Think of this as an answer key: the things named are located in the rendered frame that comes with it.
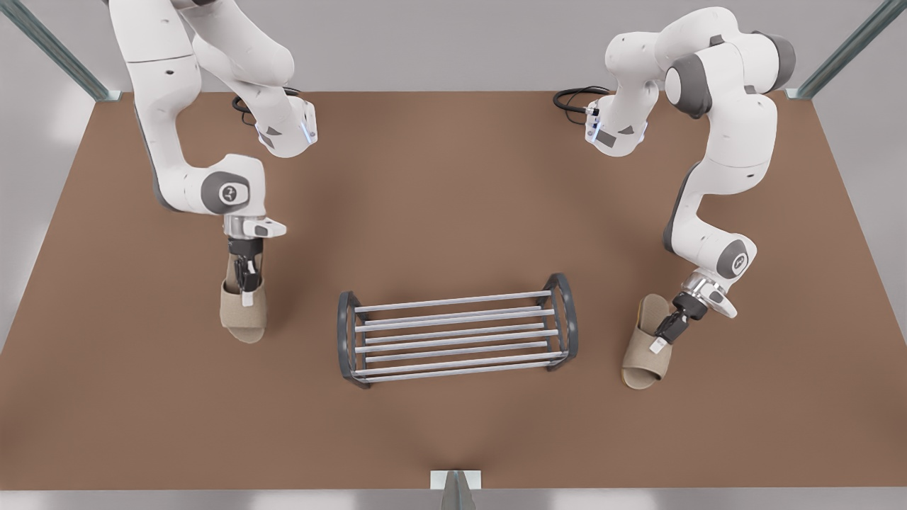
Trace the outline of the silver frame post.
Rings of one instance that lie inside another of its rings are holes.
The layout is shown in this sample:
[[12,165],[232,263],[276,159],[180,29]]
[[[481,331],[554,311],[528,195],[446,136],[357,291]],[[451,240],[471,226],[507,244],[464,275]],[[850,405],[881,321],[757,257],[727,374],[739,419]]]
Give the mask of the silver frame post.
[[907,11],[907,0],[883,0],[803,84],[785,90],[785,97],[793,101],[813,100],[820,90],[829,85],[846,65],[861,54],[904,11]]
[[431,490],[443,490],[440,510],[476,510],[473,490],[482,489],[482,471],[432,470]]
[[0,12],[35,43],[65,74],[94,101],[119,101],[122,93],[110,90],[35,17],[20,0],[0,0]]

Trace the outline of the grey metal shoe rack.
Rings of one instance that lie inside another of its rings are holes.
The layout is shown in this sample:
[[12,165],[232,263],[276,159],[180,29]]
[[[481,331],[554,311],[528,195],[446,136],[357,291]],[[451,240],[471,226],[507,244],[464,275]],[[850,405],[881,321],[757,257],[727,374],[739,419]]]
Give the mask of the grey metal shoe rack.
[[351,291],[337,309],[338,366],[344,380],[375,383],[525,368],[558,369],[579,352],[569,280],[540,290],[385,305]]

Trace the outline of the beige slipper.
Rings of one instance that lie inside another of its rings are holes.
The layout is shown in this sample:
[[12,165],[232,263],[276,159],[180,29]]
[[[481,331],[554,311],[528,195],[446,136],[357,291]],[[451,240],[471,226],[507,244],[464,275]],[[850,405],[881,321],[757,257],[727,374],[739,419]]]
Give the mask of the beige slipper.
[[670,304],[660,295],[648,294],[638,305],[637,322],[621,366],[623,383],[632,390],[645,390],[667,374],[672,345],[668,344],[658,354],[649,351],[649,345],[654,342],[655,330],[668,315]]
[[234,254],[230,254],[227,260],[227,270],[220,290],[220,322],[234,338],[253,344],[262,339],[268,325],[266,285],[262,281],[252,293],[252,306],[244,306],[235,274],[236,260]]

